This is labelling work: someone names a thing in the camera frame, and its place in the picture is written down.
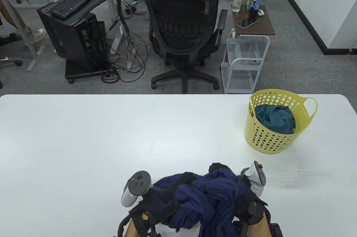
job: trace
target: navy blue cloth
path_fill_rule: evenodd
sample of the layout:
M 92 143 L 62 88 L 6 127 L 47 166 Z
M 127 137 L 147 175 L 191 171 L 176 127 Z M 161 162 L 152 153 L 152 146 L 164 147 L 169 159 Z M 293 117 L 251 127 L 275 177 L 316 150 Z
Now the navy blue cloth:
M 263 104 L 255 108 L 258 121 L 269 130 L 290 135 L 296 127 L 295 118 L 289 107 Z
M 162 178 L 154 184 L 154 189 L 169 187 L 182 174 Z M 204 176 L 194 174 L 197 180 L 191 185 L 180 185 L 174 200 L 180 203 L 177 212 L 162 222 L 170 228 L 190 229 L 201 223 L 198 237 L 235 237 L 232 223 L 235 203 L 243 197 L 246 185 L 230 169 L 219 168 Z

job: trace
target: computer tower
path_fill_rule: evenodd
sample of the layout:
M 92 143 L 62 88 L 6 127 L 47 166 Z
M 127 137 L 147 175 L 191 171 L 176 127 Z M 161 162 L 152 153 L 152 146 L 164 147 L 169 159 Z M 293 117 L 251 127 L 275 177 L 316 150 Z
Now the computer tower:
M 88 13 L 78 22 L 65 25 L 40 9 L 37 12 L 60 57 L 89 73 L 105 67 L 107 43 L 104 22 L 97 21 L 96 15 Z

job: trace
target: hand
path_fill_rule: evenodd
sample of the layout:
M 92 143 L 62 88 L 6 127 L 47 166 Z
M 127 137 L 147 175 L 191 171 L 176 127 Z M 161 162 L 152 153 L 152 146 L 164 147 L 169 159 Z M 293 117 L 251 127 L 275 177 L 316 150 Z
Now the hand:
M 247 223 L 248 225 L 254 225 L 259 223 L 264 215 L 270 213 L 266 209 L 266 203 L 260 200 L 254 192 L 250 189 L 250 180 L 246 175 L 239 175 L 238 178 L 241 179 L 242 184 L 245 187 L 245 191 L 235 202 L 235 216 L 239 218 L 240 221 Z
M 140 237 L 148 235 L 151 226 L 159 224 L 173 215 L 179 203 L 173 199 L 175 191 L 182 184 L 191 184 L 196 177 L 192 173 L 183 173 L 175 182 L 164 190 L 151 188 L 143 195 L 137 206 L 129 211 Z

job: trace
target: floor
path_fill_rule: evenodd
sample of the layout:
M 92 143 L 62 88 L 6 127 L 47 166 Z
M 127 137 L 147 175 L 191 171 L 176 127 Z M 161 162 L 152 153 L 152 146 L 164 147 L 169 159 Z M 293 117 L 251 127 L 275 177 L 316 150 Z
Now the floor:
M 31 5 L 23 1 L 15 6 L 32 29 L 41 28 L 42 23 L 36 9 L 43 6 L 45 0 L 29 1 Z M 229 9 L 230 4 L 230 0 L 221 0 L 219 10 Z M 270 48 L 255 91 L 278 88 L 294 93 L 343 94 L 357 111 L 357 56 L 324 56 L 287 0 L 265 1 L 264 4 L 268 9 L 276 36 L 271 37 Z M 111 26 L 106 3 L 98 6 L 93 12 L 97 15 L 98 20 L 105 21 L 107 29 Z M 7 24 L 4 18 L 2 20 L 4 26 L 1 28 L 0 34 L 8 35 L 14 32 L 14 28 Z M 133 32 L 149 43 L 148 22 L 143 21 L 140 16 L 134 16 L 128 20 L 127 24 Z M 233 22 L 231 14 L 228 12 L 222 43 L 225 42 L 231 28 L 233 28 Z M 114 35 L 109 32 L 108 41 L 112 42 L 113 38 Z M 0 96 L 4 94 L 181 93 L 180 80 L 158 83 L 157 90 L 150 88 L 150 79 L 153 76 L 171 70 L 171 66 L 165 66 L 163 60 L 153 52 L 149 56 L 144 75 L 133 83 L 119 81 L 115 84 L 104 84 L 100 77 L 94 76 L 75 80 L 74 84 L 68 84 L 64 78 L 65 60 L 54 53 L 48 36 L 37 43 L 35 47 L 39 48 L 41 45 L 44 45 L 45 48 L 30 72 L 25 71 L 31 60 L 30 52 L 23 46 L 22 41 L 0 47 L 2 56 L 24 61 L 22 67 L 16 67 L 13 63 L 1 64 L 0 78 L 4 88 L 0 90 Z M 206 60 L 206 65 L 199 70 L 221 80 L 219 66 L 223 51 L 224 44 L 218 52 L 212 55 L 212 59 Z M 129 75 L 124 72 L 120 75 L 125 80 L 133 80 L 137 77 L 137 75 Z M 222 90 L 214 91 L 211 84 L 189 81 L 189 93 L 211 94 L 222 93 Z

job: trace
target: shoe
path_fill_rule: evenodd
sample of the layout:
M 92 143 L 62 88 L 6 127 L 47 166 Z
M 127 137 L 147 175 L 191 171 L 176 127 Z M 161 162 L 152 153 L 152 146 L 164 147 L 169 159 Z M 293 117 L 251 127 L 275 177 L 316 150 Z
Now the shoe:
M 45 38 L 45 36 L 46 36 L 46 30 L 38 29 L 38 30 L 31 31 L 31 34 L 29 35 L 28 38 L 30 39 L 31 44 L 35 44 L 41 41 L 43 38 Z

